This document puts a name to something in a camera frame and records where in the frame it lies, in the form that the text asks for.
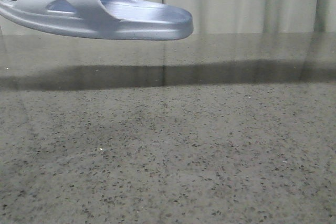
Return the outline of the light blue slipper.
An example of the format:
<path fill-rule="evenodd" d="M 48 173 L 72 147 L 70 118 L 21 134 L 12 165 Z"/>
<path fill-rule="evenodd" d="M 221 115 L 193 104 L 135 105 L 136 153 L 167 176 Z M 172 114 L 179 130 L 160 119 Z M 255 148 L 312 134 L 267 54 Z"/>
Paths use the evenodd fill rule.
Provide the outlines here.
<path fill-rule="evenodd" d="M 193 32 L 192 15 L 144 0 L 1 0 L 1 15 L 57 35 L 112 40 L 176 40 Z"/>

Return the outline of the beige background curtain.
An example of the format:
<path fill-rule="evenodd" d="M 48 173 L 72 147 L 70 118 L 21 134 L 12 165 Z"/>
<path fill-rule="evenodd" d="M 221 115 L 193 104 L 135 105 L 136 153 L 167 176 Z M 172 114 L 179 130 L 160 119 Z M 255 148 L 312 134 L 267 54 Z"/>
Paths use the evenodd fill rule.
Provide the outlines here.
<path fill-rule="evenodd" d="M 335 31 L 335 0 L 144 0 L 188 11 L 193 32 L 296 33 Z M 1 15 L 3 34 L 28 34 L 31 29 Z"/>

